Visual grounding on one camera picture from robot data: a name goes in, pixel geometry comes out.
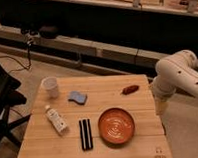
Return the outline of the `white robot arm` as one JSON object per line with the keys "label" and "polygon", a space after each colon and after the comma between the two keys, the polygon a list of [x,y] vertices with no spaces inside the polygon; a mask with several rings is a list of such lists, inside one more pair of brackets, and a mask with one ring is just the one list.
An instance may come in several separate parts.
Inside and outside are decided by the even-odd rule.
{"label": "white robot arm", "polygon": [[151,84],[155,98],[155,112],[162,115],[167,108],[167,100],[180,88],[198,98],[198,58],[189,50],[177,51],[160,59],[156,65],[156,77]]}

